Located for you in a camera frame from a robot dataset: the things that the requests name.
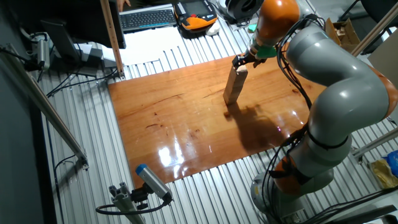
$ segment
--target computer monitor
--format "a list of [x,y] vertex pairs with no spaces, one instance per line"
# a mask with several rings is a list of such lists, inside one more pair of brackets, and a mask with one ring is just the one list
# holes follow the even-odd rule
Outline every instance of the computer monitor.
[[[82,52],[79,52],[73,43],[92,41],[111,47],[99,0],[7,0],[7,5],[25,31],[30,34],[49,34],[63,62],[63,65],[58,62],[50,68],[56,67],[55,70],[63,72],[84,71],[81,67]],[[109,6],[119,48],[124,49],[126,44],[116,0],[109,0]],[[101,58],[102,52],[94,51],[92,49],[92,56]]]

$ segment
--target metal pipe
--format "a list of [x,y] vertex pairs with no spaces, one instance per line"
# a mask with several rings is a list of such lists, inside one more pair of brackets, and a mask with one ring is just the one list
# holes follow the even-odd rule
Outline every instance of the metal pipe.
[[390,141],[391,139],[394,139],[398,137],[398,128],[395,128],[392,131],[389,131],[387,134],[383,134],[381,137],[377,138],[376,140],[370,142],[369,144],[365,145],[364,147],[355,150],[353,153],[353,156],[355,158],[358,158],[365,154],[365,152],[369,152],[370,150],[374,149],[375,147],[380,146],[381,144]]
[[398,2],[392,7],[392,9],[380,20],[380,22],[367,34],[367,36],[356,46],[351,52],[352,55],[357,57],[363,49],[365,49],[372,40],[377,37],[384,28],[395,19],[398,14]]
[[[7,45],[7,50],[17,53],[12,45]],[[21,64],[21,61],[9,54],[0,54],[0,59],[9,66],[10,71],[18,79],[19,83],[24,87],[25,91],[35,102],[36,106],[43,112],[46,118],[51,122],[52,126],[57,130],[61,138],[68,144],[69,148],[83,163],[83,168],[87,169],[87,155],[79,146],[72,133],[69,131],[57,111],[49,102],[49,99],[43,93],[36,80],[30,76]]]

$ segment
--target black device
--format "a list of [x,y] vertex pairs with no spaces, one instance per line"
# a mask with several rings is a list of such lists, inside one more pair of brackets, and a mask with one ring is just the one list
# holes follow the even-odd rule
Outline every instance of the black device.
[[177,24],[171,9],[121,14],[120,19],[124,33]]
[[207,0],[188,0],[173,5],[179,26],[190,32],[201,32],[217,21],[217,13]]
[[[111,46],[100,1],[96,0],[7,0],[16,21],[29,34],[47,32],[61,58],[53,56],[51,70],[95,76],[102,51],[92,49],[87,59],[73,43],[96,42]],[[126,48],[116,0],[109,1],[120,49]]]
[[264,0],[226,0],[225,4],[231,24],[250,21],[253,15],[260,9]]

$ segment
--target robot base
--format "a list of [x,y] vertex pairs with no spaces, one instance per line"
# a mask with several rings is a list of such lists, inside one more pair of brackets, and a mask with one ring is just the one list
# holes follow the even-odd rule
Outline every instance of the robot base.
[[[270,207],[269,204],[269,198],[267,196],[267,194],[265,194],[265,202],[262,199],[262,195],[264,193],[266,193],[266,190],[268,189],[268,187],[272,187],[273,183],[274,183],[274,179],[272,177],[270,177],[270,181],[269,184],[265,183],[264,184],[264,188],[262,188],[262,181],[264,180],[264,175],[266,173],[261,173],[258,174],[253,182],[251,183],[250,186],[250,194],[251,194],[251,198],[253,203],[255,204],[255,206],[258,208],[258,210],[260,210],[260,212],[264,213],[267,215],[268,220],[272,220],[270,216],[270,213],[268,211],[268,208]],[[285,218],[290,218],[290,222],[295,223],[295,222],[299,222],[299,218],[297,216],[297,212],[301,211],[304,209],[303,204],[307,203],[307,200],[305,199],[305,197],[296,197],[296,196],[289,196],[286,194],[283,194],[282,192],[280,192],[278,190],[278,188],[276,188],[276,186],[274,185],[273,189],[270,189],[273,196],[275,197],[275,204],[273,204],[274,207],[276,207],[277,209],[277,213],[279,214],[281,219],[285,219]]]

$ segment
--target wooden board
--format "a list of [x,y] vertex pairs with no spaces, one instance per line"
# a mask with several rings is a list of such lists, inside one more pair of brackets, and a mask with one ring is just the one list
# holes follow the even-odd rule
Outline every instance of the wooden board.
[[[142,184],[139,164],[171,182],[276,147],[307,122],[304,99],[275,58],[256,69],[248,65],[238,103],[227,107],[223,92],[232,59],[109,86],[136,187]],[[324,90],[300,81],[312,101]]]

